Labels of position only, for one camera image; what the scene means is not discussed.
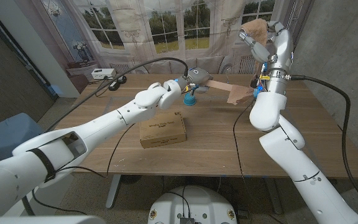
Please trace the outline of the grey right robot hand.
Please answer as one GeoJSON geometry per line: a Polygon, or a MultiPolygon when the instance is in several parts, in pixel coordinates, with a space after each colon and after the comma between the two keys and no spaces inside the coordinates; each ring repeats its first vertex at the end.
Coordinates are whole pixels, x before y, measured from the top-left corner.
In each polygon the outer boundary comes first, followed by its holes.
{"type": "Polygon", "coordinates": [[[293,41],[291,33],[281,22],[264,19],[246,22],[241,25],[239,37],[250,47],[256,61],[268,63],[268,70],[289,72],[293,61],[293,41]]]}

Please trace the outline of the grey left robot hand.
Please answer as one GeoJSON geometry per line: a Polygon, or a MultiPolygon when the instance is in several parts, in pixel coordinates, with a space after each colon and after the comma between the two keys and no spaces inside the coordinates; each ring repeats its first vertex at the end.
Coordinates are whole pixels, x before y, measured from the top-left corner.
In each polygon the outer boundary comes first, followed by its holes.
{"type": "Polygon", "coordinates": [[[195,92],[206,93],[209,87],[204,85],[208,80],[213,80],[213,76],[206,70],[196,67],[188,70],[185,80],[191,87],[196,87],[195,92]]]}

